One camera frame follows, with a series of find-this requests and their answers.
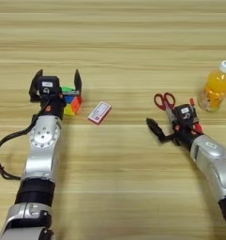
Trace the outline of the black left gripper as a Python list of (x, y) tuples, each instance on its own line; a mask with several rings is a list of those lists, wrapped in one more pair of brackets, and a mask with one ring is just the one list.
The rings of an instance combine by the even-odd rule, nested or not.
[(39, 115), (53, 115), (59, 119), (63, 119), (64, 115), (75, 115), (81, 106), (81, 96), (79, 94), (82, 92), (82, 79), (79, 70), (76, 69), (74, 75), (75, 90), (78, 91), (79, 94), (60, 91), (58, 93), (39, 96), (38, 78), (41, 77), (42, 74), (42, 69), (36, 73), (29, 89), (30, 101), (40, 102), (41, 110)]

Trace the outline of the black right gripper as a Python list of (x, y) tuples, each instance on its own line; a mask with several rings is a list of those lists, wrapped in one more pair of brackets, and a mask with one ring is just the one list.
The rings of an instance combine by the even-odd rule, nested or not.
[[(194, 112), (193, 123), (199, 123), (195, 106), (193, 106), (192, 109)], [(194, 140), (201, 135), (201, 133), (194, 129), (191, 124), (180, 124), (179, 122), (173, 122), (173, 134), (170, 135), (165, 135), (163, 130), (158, 126), (158, 123), (154, 119), (147, 118), (146, 124), (148, 125), (149, 129), (158, 137), (158, 140), (161, 143), (173, 141), (174, 144), (184, 146), (188, 150), (191, 149)]]

